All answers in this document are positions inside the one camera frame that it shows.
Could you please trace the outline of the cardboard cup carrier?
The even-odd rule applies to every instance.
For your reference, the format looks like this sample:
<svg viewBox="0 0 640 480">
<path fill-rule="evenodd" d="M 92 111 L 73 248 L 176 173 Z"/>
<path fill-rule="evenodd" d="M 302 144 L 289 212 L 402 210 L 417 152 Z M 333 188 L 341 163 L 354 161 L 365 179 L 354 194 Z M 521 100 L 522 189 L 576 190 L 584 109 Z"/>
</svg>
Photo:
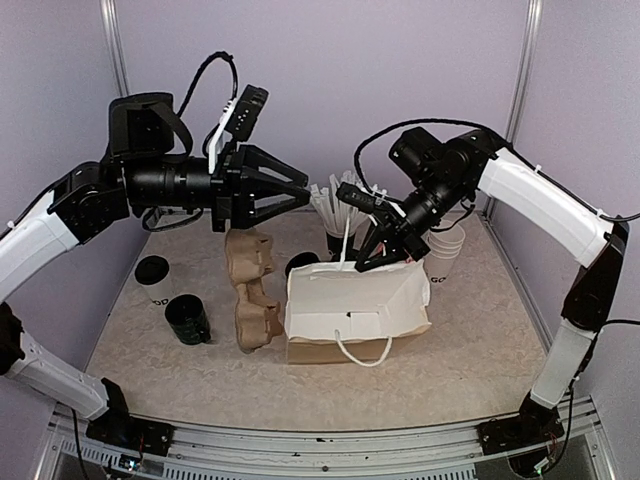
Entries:
<svg viewBox="0 0 640 480">
<path fill-rule="evenodd" d="M 251 353 L 280 336 L 281 304 L 267 295 L 263 278 L 275 271 L 273 237 L 257 231 L 231 229 L 225 237 L 230 282 L 237 294 L 236 340 L 240 350 Z"/>
</svg>

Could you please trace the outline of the brown paper bag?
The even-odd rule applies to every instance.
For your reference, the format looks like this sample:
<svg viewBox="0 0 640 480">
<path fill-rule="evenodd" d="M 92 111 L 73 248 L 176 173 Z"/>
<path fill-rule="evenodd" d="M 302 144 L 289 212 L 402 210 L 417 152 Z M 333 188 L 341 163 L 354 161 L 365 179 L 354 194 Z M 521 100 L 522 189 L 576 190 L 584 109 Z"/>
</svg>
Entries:
<svg viewBox="0 0 640 480">
<path fill-rule="evenodd" d="M 364 273 L 342 254 L 290 271 L 284 330 L 290 365 L 351 362 L 374 368 L 430 327 L 423 262 Z"/>
</svg>

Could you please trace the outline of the white paper cup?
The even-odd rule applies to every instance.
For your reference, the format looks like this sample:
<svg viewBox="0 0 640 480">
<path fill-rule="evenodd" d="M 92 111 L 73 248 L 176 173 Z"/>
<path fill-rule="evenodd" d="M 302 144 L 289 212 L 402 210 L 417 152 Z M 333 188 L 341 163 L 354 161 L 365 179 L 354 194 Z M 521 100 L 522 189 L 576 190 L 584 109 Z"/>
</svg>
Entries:
<svg viewBox="0 0 640 480">
<path fill-rule="evenodd" d="M 151 300 L 151 303 L 157 307 L 165 307 L 175 295 L 170 277 L 165 277 L 154 284 L 142 285 L 142 287 Z"/>
</svg>

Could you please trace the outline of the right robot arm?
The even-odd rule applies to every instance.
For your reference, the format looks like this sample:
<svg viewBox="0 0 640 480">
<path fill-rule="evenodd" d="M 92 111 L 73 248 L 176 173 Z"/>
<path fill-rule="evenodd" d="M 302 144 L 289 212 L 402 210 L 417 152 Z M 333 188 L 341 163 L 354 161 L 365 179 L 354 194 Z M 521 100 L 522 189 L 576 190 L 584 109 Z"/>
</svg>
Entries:
<svg viewBox="0 0 640 480">
<path fill-rule="evenodd" d="M 423 236 L 435 232 L 453 207 L 478 193 L 529 221 L 526 232 L 564 249 L 577 275 L 564 298 L 546 360 L 516 414 L 479 426 L 488 441 L 531 444 L 559 434 L 558 405 L 586 369 L 609 321 L 630 235 L 629 218 L 609 216 L 534 166 L 492 128 L 468 120 L 417 118 L 392 124 L 363 140 L 353 156 L 358 178 L 364 149 L 398 130 L 389 159 L 414 189 L 403 199 L 373 191 L 367 182 L 343 184 L 338 197 L 373 224 L 355 262 L 367 272 L 429 252 Z"/>
</svg>

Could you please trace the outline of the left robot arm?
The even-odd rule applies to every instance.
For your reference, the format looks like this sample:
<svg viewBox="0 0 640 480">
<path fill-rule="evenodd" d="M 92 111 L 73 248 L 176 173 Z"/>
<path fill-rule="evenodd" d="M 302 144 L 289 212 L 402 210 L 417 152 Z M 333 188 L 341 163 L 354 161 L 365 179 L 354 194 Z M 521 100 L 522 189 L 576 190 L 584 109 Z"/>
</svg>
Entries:
<svg viewBox="0 0 640 480">
<path fill-rule="evenodd" d="M 11 296 L 59 256 L 128 217 L 204 214 L 216 232 L 250 229 L 308 203 L 308 176 L 249 141 L 265 89 L 234 85 L 202 153 L 169 92 L 115 99 L 103 158 L 45 187 L 1 236 L 1 294 Z"/>
</svg>

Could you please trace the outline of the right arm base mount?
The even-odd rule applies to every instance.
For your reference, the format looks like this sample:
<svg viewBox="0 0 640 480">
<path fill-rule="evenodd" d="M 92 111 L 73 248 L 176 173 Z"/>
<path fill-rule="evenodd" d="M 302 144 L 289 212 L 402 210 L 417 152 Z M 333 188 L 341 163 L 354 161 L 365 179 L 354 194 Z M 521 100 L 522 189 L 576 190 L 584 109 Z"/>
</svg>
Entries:
<svg viewBox="0 0 640 480">
<path fill-rule="evenodd" d="M 556 409 L 519 412 L 503 419 L 493 419 L 476 427 L 484 455 L 503 453 L 562 437 L 564 427 Z"/>
</svg>

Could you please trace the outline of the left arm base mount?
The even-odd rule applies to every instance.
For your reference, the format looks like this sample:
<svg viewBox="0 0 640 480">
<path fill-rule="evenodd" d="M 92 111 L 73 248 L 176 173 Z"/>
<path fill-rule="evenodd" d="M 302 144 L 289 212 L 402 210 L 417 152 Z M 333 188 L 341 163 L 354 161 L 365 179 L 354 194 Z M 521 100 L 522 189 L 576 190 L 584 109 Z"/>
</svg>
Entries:
<svg viewBox="0 0 640 480">
<path fill-rule="evenodd" d="M 105 414 L 91 420 L 86 436 L 105 444 L 166 457 L 173 439 L 171 424 L 130 415 Z"/>
</svg>

